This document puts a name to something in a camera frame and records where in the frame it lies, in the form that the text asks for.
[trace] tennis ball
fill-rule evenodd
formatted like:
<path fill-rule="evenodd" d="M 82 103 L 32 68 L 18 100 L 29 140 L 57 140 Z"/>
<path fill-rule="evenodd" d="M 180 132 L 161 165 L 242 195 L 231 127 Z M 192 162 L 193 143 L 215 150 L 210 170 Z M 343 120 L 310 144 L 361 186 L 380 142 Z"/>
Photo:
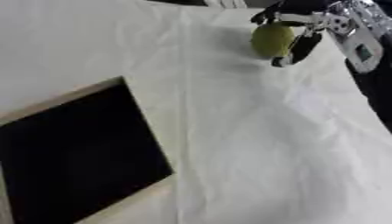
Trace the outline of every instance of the tennis ball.
<path fill-rule="evenodd" d="M 252 34 L 252 47 L 263 58 L 283 57 L 288 51 L 294 33 L 290 27 L 280 23 L 264 24 Z"/>

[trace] square opening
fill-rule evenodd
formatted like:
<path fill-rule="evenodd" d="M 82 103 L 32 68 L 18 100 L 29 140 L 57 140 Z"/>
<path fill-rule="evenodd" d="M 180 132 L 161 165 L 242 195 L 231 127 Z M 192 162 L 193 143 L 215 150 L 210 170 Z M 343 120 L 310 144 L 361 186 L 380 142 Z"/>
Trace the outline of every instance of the square opening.
<path fill-rule="evenodd" d="M 75 223 L 172 174 L 123 79 L 16 115 L 0 127 L 16 224 Z"/>

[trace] white tablecloth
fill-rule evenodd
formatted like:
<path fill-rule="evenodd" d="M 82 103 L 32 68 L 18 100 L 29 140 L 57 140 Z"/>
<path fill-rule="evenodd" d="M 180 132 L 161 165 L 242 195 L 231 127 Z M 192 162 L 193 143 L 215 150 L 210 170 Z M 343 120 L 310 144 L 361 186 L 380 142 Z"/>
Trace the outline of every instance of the white tablecloth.
<path fill-rule="evenodd" d="M 85 223 L 387 224 L 392 141 L 329 38 L 272 68 L 257 10 L 0 0 L 0 116 L 123 76 L 175 170 Z"/>

